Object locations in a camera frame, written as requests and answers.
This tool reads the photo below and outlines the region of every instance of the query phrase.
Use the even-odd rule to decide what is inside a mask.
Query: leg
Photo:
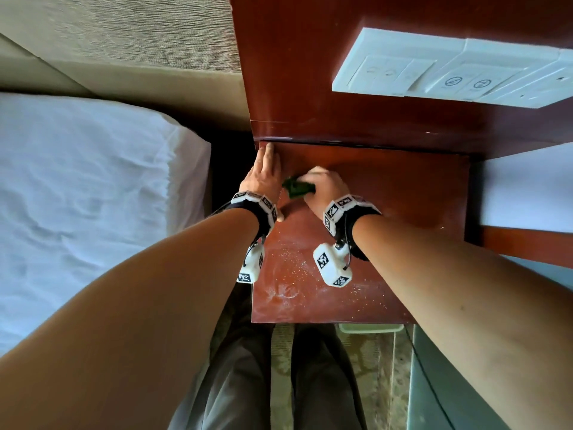
[[[242,288],[243,294],[248,291],[247,298],[233,316],[205,374],[188,430],[270,429],[270,337],[274,325],[250,322],[250,286]]]
[[[296,430],[366,430],[356,378],[334,325],[297,325],[290,373]]]

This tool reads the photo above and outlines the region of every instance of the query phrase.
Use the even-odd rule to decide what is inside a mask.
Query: mattress
[[[118,102],[0,93],[0,355],[204,217],[210,144]]]

